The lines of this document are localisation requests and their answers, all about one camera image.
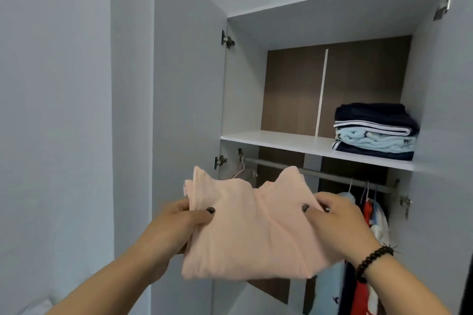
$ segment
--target hanging rod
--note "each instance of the hanging rod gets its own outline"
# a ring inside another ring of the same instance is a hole
[[[262,165],[262,166],[268,166],[268,167],[273,167],[277,169],[285,169],[289,167],[288,165],[284,165],[281,163],[275,163],[271,161],[265,161],[263,159],[257,159],[257,158],[251,158],[251,157],[242,157],[241,158],[243,162],[251,162],[251,163],[256,163],[257,165]],[[318,172],[314,171],[312,169],[305,169],[305,168],[298,168],[299,172],[304,174],[304,175],[314,175],[315,177],[319,177],[321,179],[326,179],[328,181],[334,181],[337,183],[343,183],[346,185],[353,185],[353,186],[358,186],[358,187],[366,187],[368,185],[367,181],[360,181],[357,179],[352,179],[348,177],[342,177],[341,175],[331,175],[328,173],[323,173],[323,172]],[[372,189],[376,189],[379,192],[386,193],[386,194],[393,194],[394,193],[394,188],[393,187],[387,187],[384,185],[378,185],[376,183],[370,183],[370,188],[371,186],[373,187]]]

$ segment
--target pink garment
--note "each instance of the pink garment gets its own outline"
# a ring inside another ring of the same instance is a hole
[[[184,193],[191,211],[216,210],[187,244],[186,279],[309,279],[338,260],[326,256],[302,212],[304,204],[322,208],[296,167],[258,189],[242,179],[212,179],[195,167]]]

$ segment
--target open cabinet door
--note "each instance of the open cabinet door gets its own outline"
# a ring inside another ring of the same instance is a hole
[[[473,0],[434,14],[413,37],[402,97],[421,122],[412,205],[406,220],[393,204],[390,228],[398,258],[458,314],[473,251]]]
[[[220,148],[227,17],[210,0],[155,0],[153,213],[183,197],[199,166],[213,178]],[[182,256],[152,286],[151,313],[209,315],[212,282],[184,281]]]

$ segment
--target hand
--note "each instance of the hand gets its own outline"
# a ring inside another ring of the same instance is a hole
[[[129,250],[147,267],[150,284],[164,275],[169,260],[183,249],[195,226],[212,219],[208,211],[189,211],[188,198],[164,207]]]
[[[322,206],[329,207],[330,212],[309,208],[305,216],[328,251],[357,267],[370,253],[381,247],[358,206],[332,193],[320,192],[314,196]]]

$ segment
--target black beaded bracelet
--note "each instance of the black beaded bracelet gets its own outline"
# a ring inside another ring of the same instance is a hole
[[[369,267],[369,265],[374,262],[377,258],[380,258],[381,256],[383,256],[384,254],[391,254],[391,255],[394,255],[394,251],[393,251],[393,248],[391,248],[390,246],[382,246],[381,248],[379,248],[378,250],[375,250],[374,252],[372,252],[370,255],[368,255],[366,257],[366,259],[364,259],[361,264],[358,266],[358,268],[356,269],[356,278],[357,280],[362,283],[362,284],[366,284],[368,281],[363,277],[363,274],[366,270],[366,268]]]

